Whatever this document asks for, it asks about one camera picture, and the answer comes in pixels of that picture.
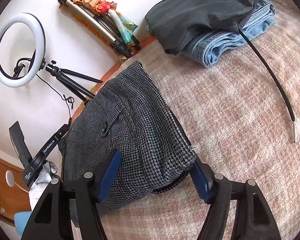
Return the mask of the grey houndstooth shorts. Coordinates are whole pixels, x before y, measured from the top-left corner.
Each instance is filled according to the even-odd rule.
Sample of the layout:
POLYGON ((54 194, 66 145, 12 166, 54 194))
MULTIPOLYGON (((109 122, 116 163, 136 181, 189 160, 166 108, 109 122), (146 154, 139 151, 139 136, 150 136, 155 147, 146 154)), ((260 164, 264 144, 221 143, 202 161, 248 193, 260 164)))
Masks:
POLYGON ((78 179, 114 150, 121 165, 100 215, 173 189, 196 159, 181 124, 138 61, 107 81, 58 144, 65 181, 78 179))

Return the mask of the white cloth glove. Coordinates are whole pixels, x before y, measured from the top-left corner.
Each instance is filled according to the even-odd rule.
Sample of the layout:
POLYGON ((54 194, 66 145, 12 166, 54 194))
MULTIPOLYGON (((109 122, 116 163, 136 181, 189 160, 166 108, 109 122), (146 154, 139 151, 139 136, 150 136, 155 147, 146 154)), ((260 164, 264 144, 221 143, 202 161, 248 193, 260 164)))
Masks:
POLYGON ((29 201, 32 211, 57 171, 57 167, 51 161, 48 161, 43 165, 43 169, 40 171, 38 178, 33 182, 29 190, 29 201))

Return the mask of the white clip lamp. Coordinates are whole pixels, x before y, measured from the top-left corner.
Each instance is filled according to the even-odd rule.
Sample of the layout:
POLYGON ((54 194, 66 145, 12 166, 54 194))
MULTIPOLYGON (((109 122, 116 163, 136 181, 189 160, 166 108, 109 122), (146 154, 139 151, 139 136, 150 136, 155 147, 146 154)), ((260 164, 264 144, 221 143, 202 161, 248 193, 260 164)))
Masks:
POLYGON ((10 171, 10 170, 6 171, 5 179, 6 179, 6 183, 9 187, 17 186, 19 189, 21 189, 24 192, 28 193, 28 191, 26 189, 23 189, 19 184, 17 184, 15 182, 14 175, 13 175, 12 171, 10 171))

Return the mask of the wooden side cabinet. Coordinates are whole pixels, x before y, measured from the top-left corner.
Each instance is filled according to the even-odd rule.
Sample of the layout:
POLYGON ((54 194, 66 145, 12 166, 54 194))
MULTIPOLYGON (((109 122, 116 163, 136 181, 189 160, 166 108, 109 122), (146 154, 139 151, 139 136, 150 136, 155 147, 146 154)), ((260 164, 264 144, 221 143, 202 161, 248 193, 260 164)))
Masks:
POLYGON ((0 220, 14 226, 14 214, 30 211, 29 194, 23 189, 21 168, 0 159, 0 220), (10 187, 6 183, 6 172, 11 171, 17 185, 10 187))

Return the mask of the pink plaid blanket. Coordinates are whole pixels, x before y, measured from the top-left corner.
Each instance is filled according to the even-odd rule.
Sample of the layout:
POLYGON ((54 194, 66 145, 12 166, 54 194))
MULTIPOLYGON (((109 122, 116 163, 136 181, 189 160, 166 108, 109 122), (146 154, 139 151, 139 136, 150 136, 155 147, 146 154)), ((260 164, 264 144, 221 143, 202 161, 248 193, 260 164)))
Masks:
POLYGON ((210 68, 166 55, 158 42, 140 61, 180 121, 200 159, 226 178, 253 179, 283 239, 300 231, 300 10, 274 3, 277 23, 253 40, 285 89, 297 139, 277 87, 247 45, 227 51, 210 68))

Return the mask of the black mini tripod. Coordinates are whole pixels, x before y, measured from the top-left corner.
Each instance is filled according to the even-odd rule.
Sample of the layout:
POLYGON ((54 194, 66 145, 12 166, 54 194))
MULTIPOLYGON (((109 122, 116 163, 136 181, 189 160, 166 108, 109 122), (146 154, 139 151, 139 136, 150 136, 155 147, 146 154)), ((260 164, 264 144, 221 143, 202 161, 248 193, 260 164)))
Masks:
POLYGON ((90 99, 93 99, 95 97, 95 94, 84 88, 69 76, 74 76, 93 83, 103 82, 99 79, 95 79, 93 77, 83 75, 72 70, 59 68, 56 66, 56 61, 51 61, 50 63, 46 64, 45 60, 43 59, 40 69, 45 69, 47 72, 49 72, 51 76, 55 77, 62 85, 64 85, 68 90, 75 94, 75 96, 80 98, 85 105, 89 102, 90 99))

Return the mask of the folded silver tripod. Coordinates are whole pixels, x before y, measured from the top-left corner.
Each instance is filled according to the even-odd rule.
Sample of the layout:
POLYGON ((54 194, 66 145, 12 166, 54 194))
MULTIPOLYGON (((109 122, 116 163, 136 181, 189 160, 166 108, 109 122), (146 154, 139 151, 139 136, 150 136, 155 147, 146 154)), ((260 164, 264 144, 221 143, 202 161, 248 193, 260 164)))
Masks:
POLYGON ((121 57, 121 61, 132 57, 141 49, 140 42, 134 35, 132 35, 132 41, 129 44, 124 43, 110 16, 95 14, 83 5, 75 4, 71 0, 58 0, 58 2, 106 46, 110 47, 117 56, 121 57))

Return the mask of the orange floral scarf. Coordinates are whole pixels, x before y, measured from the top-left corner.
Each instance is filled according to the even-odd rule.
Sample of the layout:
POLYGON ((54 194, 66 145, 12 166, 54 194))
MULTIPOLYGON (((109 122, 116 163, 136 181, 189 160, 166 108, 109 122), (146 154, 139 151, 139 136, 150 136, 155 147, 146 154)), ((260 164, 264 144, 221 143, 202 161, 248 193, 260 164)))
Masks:
POLYGON ((133 40, 133 33, 138 27, 126 16, 117 11, 117 3, 106 0, 71 0, 74 4, 83 5, 91 12, 98 15, 108 15, 115 27, 119 31, 125 44, 130 44, 133 40))

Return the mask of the folded blue jeans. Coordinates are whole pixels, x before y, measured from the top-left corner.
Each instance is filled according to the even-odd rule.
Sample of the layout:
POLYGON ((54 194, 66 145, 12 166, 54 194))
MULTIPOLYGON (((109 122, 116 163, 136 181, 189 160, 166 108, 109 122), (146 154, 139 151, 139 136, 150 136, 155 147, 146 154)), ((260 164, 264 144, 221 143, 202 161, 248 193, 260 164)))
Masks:
MULTIPOLYGON (((242 33, 252 40, 265 33, 276 23, 275 6, 271 1, 258 0, 255 12, 242 29, 242 33)), ((246 44, 237 33, 222 30, 205 31, 193 38, 181 51, 181 55, 200 63, 205 68, 215 64, 227 50, 233 50, 246 44)))

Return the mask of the dark grey folded pants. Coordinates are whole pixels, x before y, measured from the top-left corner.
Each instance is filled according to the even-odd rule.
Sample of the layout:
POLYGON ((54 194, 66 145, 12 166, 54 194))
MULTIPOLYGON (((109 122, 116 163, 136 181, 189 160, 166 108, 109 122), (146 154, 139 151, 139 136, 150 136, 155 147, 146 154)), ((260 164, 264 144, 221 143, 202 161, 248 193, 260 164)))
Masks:
POLYGON ((179 54, 208 30, 238 33, 254 13, 258 0, 163 0, 145 19, 166 54, 179 54))

